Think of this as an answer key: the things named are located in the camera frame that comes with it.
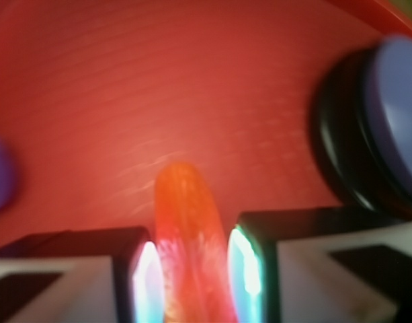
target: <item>red plastic tray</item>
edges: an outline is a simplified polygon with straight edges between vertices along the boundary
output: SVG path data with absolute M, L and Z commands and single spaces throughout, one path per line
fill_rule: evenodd
M 338 205 L 308 140 L 311 96 L 381 36 L 318 0 L 0 1 L 0 137 L 22 174 L 0 245 L 153 233 L 153 182 L 175 160 L 200 169 L 226 233 L 245 210 Z

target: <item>red surface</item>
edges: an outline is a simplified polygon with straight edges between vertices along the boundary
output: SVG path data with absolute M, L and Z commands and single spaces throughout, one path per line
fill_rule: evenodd
M 174 163 L 155 184 L 155 221 L 166 322 L 237 322 L 213 194 L 199 171 Z
M 383 34 L 412 37 L 412 21 L 389 0 L 327 0 L 353 14 Z
M 380 33 L 325 1 L 6 1 L 0 137 L 22 171 L 0 245 L 145 225 L 186 160 L 229 233 L 253 209 L 337 205 L 310 151 L 313 88 Z

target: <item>orange translucent object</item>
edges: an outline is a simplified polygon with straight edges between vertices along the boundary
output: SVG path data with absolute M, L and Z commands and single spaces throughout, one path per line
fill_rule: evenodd
M 195 167 L 171 164 L 158 175 L 155 212 L 166 322 L 236 322 L 220 216 Z

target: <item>glowing light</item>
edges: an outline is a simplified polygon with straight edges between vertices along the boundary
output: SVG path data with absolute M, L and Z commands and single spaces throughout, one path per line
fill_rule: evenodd
M 163 322 L 164 276 L 157 249 L 147 242 L 132 275 L 135 322 Z
M 229 277 L 240 322 L 262 322 L 261 266 L 249 240 L 238 227 L 229 240 Z

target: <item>purple knob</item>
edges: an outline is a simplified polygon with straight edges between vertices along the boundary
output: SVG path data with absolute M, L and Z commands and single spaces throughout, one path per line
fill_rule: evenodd
M 366 116 L 375 144 L 412 196 L 412 39 L 392 36 L 380 46 L 365 90 Z
M 4 207 L 15 192 L 15 170 L 8 150 L 0 141 L 0 208 Z

